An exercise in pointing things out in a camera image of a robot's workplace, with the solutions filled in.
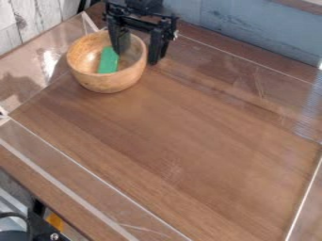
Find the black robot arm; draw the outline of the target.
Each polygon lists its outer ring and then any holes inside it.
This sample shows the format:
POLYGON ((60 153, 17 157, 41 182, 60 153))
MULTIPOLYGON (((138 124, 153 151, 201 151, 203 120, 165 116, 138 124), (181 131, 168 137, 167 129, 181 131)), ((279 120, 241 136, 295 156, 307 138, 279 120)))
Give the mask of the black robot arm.
POLYGON ((163 0, 104 0, 102 19, 106 23, 113 50, 121 54, 129 48, 130 30, 149 34, 149 65, 164 58, 171 40, 177 38, 179 17, 164 6, 163 0))

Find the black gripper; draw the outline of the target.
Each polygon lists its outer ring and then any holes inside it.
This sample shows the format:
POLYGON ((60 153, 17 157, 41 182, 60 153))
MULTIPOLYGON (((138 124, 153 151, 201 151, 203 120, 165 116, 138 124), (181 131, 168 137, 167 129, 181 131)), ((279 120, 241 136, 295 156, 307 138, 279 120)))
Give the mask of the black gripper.
POLYGON ((129 29, 151 32, 148 64, 156 65, 165 55, 168 40, 177 37, 177 15, 163 5, 163 1, 105 1, 104 4, 114 52, 121 55, 129 48, 129 29))

